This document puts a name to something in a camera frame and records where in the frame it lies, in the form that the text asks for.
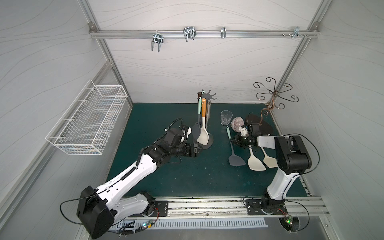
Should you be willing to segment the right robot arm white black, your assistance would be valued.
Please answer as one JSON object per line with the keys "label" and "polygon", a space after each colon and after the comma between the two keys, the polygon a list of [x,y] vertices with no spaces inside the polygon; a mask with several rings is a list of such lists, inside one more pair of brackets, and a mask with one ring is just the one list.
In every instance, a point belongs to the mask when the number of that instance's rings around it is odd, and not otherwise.
{"label": "right robot arm white black", "polygon": [[266,124],[261,126],[262,119],[256,115],[249,114],[242,125],[231,122],[231,129],[238,134],[232,143],[239,147],[247,147],[249,150],[253,146],[260,147],[262,151],[267,149],[275,150],[276,156],[267,160],[267,155],[263,161],[258,160],[256,164],[249,164],[251,170],[265,171],[266,168],[278,168],[272,182],[264,191],[260,206],[263,212],[271,215],[281,207],[286,199],[287,193],[299,176],[308,174],[315,169],[312,168],[312,159],[303,140],[309,140],[302,134],[287,134],[282,136],[271,136],[272,127]]}

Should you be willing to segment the steel turner metal handle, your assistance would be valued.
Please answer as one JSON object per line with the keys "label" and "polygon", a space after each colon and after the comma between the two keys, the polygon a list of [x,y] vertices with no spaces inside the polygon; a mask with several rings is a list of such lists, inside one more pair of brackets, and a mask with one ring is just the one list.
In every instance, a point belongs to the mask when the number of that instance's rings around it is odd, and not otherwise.
{"label": "steel turner metal handle", "polygon": [[207,101],[207,106],[206,106],[206,121],[208,121],[208,119],[210,118],[210,114],[211,114],[211,103],[212,103],[211,100],[208,100],[208,101]]}

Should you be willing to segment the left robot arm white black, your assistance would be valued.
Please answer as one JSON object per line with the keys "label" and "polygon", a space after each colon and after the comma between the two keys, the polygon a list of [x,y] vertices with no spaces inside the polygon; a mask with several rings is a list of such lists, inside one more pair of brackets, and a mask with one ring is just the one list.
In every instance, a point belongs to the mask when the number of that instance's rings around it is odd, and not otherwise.
{"label": "left robot arm white black", "polygon": [[148,192],[142,191],[130,198],[124,195],[171,158],[198,157],[202,147],[196,142],[188,142],[196,129],[195,126],[190,128],[184,124],[176,128],[169,125],[165,134],[152,145],[142,148],[137,160],[119,175],[97,188],[86,187],[77,198],[78,225],[84,226],[95,240],[128,217],[161,216],[164,210]]}

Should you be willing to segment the cream spoon wooden handle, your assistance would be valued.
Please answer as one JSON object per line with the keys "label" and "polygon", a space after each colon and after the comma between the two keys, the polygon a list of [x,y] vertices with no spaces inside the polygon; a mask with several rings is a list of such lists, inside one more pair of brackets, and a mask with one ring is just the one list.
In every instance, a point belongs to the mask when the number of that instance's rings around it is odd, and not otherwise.
{"label": "cream spoon wooden handle", "polygon": [[203,146],[207,145],[209,141],[209,134],[206,129],[206,106],[207,100],[205,98],[202,98],[202,127],[197,142]]}

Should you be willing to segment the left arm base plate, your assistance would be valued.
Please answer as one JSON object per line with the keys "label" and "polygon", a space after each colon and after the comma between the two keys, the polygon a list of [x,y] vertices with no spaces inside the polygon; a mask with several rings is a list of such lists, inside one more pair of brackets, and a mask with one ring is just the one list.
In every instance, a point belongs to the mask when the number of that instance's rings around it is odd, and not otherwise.
{"label": "left arm base plate", "polygon": [[149,211],[150,217],[156,217],[159,215],[160,217],[167,217],[168,216],[168,208],[169,208],[169,202],[168,201],[155,201],[153,203],[149,204]]}

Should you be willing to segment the cream spatula wooden handle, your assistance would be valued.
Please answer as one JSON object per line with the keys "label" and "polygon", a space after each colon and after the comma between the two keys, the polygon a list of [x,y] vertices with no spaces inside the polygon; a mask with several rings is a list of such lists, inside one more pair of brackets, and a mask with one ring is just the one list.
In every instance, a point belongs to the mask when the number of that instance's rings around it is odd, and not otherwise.
{"label": "cream spatula wooden handle", "polygon": [[248,159],[248,166],[252,171],[265,171],[266,167],[264,164],[254,155],[252,146],[248,146],[248,149],[250,151],[250,157]]}

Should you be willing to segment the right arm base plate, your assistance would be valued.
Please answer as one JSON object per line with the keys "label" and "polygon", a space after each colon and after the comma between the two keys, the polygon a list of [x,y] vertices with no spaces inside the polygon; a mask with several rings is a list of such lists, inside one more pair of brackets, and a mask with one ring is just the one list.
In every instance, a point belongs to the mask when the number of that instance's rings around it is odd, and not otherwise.
{"label": "right arm base plate", "polygon": [[282,200],[245,199],[247,214],[251,216],[284,215],[288,211]]}

